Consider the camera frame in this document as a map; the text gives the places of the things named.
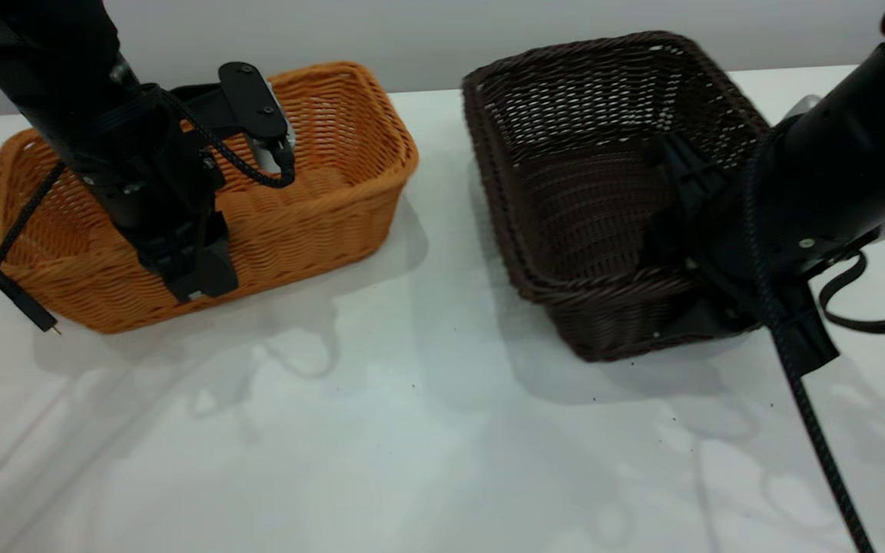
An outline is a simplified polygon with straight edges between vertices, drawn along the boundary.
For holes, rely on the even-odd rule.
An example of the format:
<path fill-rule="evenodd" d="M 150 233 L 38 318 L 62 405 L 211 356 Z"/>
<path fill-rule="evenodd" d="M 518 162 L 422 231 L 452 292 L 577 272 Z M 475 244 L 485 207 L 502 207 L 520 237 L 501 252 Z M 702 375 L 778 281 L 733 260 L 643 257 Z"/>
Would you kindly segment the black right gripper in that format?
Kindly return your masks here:
<path fill-rule="evenodd" d="M 671 133 L 648 164 L 675 202 L 650 218 L 642 269 L 688 270 L 703 296 L 675 296 L 653 344 L 713 342 L 766 326 L 787 373 L 839 355 L 825 295 L 809 280 L 857 255 L 885 227 L 885 77 L 849 77 L 766 135 L 731 174 Z"/>

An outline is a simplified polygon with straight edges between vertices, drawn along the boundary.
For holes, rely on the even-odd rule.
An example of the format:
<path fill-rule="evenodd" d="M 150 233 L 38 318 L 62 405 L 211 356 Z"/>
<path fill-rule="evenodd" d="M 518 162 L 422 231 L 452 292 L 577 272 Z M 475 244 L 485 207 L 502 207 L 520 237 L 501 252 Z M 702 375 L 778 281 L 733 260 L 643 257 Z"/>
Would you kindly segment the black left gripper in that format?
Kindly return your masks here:
<path fill-rule="evenodd" d="M 144 88 L 103 113 L 64 116 L 54 148 L 133 246 L 141 265 L 164 273 L 179 302 L 218 298 L 239 287 L 230 241 L 210 235 L 224 175 L 207 141 L 181 126 L 161 88 Z"/>

